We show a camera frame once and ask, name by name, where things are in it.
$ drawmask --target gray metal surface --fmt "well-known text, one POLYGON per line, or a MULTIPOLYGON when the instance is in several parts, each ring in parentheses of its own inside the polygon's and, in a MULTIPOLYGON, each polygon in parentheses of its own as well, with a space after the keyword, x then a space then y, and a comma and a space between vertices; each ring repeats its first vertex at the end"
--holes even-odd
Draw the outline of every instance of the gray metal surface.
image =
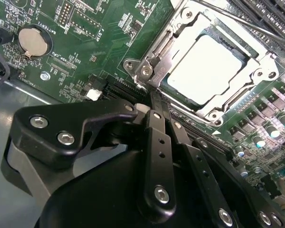
MULTIPOLYGON (((0 86, 0 164, 15 111, 23 106, 41 104, 7 84, 0 86)), ((40 212, 35 200, 8 183, 0 171, 0 228, 32 228, 40 212)))
POLYGON ((55 190, 74 178, 72 169, 54 172, 19 150, 13 142, 9 147, 8 163, 21 174, 40 208, 44 207, 55 190))
MULTIPOLYGON (((19 81, 0 86, 0 164, 10 132, 14 113, 25 106, 57 103, 51 97, 35 91, 19 81)), ((75 176, 90 170, 125 150, 98 151, 76 160, 75 176)), ((7 182, 0 171, 0 228, 33 228, 41 213, 34 198, 7 182)))

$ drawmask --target black plastic bracket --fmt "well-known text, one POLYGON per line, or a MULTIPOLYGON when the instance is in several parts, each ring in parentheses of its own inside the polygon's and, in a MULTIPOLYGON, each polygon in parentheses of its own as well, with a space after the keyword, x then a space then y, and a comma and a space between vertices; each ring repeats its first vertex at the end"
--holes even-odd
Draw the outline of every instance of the black plastic bracket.
POLYGON ((198 185, 197 189, 200 191, 205 211, 207 212, 205 216, 209 218, 209 227, 237 228, 237 222, 202 151, 188 145, 190 140, 184 127, 180 123, 171 120, 169 127, 174 134, 173 138, 175 143, 178 145, 178 152, 182 153, 182 160, 189 165, 195 182, 198 185))
POLYGON ((165 119, 158 111, 146 115, 145 171, 140 212, 153 223, 167 221, 176 210, 171 139, 165 134, 165 119))
POLYGON ((64 169, 72 166, 84 147, 85 133, 97 134, 109 122, 132 121, 136 116, 134 106, 122 99, 25 107, 15 113, 10 137, 24 153, 53 169, 64 169), (45 118, 48 125, 34 127, 30 119, 35 116, 45 118), (64 145, 57 140, 64 132, 74 137, 74 143, 64 145))
POLYGON ((205 155, 214 177, 221 183, 220 189, 231 210, 237 212, 244 227, 285 228, 279 212, 265 198, 260 197, 257 190, 242 178, 224 155, 217 152, 210 143, 205 146, 202 138, 195 139, 194 143, 205 155), (275 222, 274 217, 281 221, 281 225, 275 222))

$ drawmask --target metal load plate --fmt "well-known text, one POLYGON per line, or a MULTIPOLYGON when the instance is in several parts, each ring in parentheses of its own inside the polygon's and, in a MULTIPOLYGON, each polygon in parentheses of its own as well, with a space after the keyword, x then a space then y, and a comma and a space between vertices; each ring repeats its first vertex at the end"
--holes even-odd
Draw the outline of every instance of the metal load plate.
POLYGON ((158 88, 175 108, 221 126, 222 116, 247 91, 279 77, 274 58, 232 19, 184 0, 144 58, 126 59, 123 66, 138 87, 158 88))

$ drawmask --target mounting hole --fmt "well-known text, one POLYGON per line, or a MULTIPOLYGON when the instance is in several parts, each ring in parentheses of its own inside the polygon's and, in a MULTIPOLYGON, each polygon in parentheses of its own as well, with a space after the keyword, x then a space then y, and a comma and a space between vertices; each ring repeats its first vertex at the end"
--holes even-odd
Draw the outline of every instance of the mounting hole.
POLYGON ((127 62, 127 63, 125 64, 125 66, 126 66, 126 68, 129 69, 129 70, 133 69, 133 63, 132 63, 132 62, 127 62))
POLYGON ((207 171, 204 170, 203 174, 204 174, 205 177, 207 177, 207 178, 209 177, 209 174, 207 173, 207 171))
POLYGON ((196 155, 196 159, 197 159, 199 162, 202 161, 202 158, 199 157, 198 155, 196 155))
POLYGON ((214 124, 218 126, 218 125, 221 125, 222 122, 220 120, 217 120, 216 122, 214 122, 214 124))
POLYGON ((166 157, 166 155, 165 155, 163 152, 160 152, 158 155, 159 155, 161 158, 165 158, 165 157, 166 157))
POLYGON ((275 76, 276 76, 276 72, 271 72, 271 73, 268 75, 268 78, 273 79, 273 78, 275 78, 275 76))

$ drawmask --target silver screw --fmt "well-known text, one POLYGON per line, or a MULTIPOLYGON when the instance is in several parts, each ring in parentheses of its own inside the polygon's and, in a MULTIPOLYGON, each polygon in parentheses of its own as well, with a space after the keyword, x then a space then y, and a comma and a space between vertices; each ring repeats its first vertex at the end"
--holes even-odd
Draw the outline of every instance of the silver screw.
POLYGON ((125 64, 125 67, 126 67, 127 69, 129 69, 129 70, 132 70, 132 69, 133 69, 133 63, 127 62, 127 63, 125 64))
POLYGON ((30 124, 36 128, 45 128, 48 126, 48 121, 41 116, 34 116, 29 120, 30 124))
POLYGON ((183 11, 181 12, 181 19, 184 24, 188 24, 193 20, 193 13, 189 7, 183 9, 183 11))
POLYGON ((201 144, 203 147, 205 147, 205 148, 208 147, 208 145, 207 145, 207 143, 206 143, 205 141, 200 141, 200 144, 201 144))
POLYGON ((156 187, 154 190, 154 195, 156 199, 161 203, 168 203, 169 202, 169 194, 163 187, 156 187))
POLYGON ((260 211, 259 217, 261 218, 261 220, 262 220, 265 224, 267 224, 268 226, 271 225, 270 219, 268 218, 268 216, 267 216, 264 212, 260 211))
POLYGON ((66 146, 72 145, 75 142, 75 138, 68 132, 59 133, 57 139, 61 144, 66 146))
POLYGON ((143 66, 141 69, 141 74, 143 76, 150 76, 153 73, 153 68, 151 66, 143 66))
POLYGON ((131 106, 126 105, 125 108, 126 108, 127 110, 129 110, 130 112, 133 111, 133 108, 132 108, 131 106))
POLYGON ((154 113, 153 114, 157 119, 160 119, 161 118, 161 116, 158 114, 158 113, 154 113))
POLYGON ((226 226, 231 227, 233 222, 231 216, 223 208, 220 208, 218 211, 220 219, 226 224, 226 226))
POLYGON ((174 125, 175 125, 178 129, 180 129, 180 128, 181 128, 181 124, 180 124, 180 123, 178 123, 178 122, 175 122, 175 123, 174 123, 174 125))
POLYGON ((271 214, 271 217, 279 226, 282 226, 281 220, 275 214, 271 214))
POLYGON ((42 71, 42 72, 40 73, 40 78, 41 78, 41 80, 43 80, 43 81, 48 81, 48 80, 51 79, 51 75, 50 75, 48 72, 46 72, 46 71, 42 71))

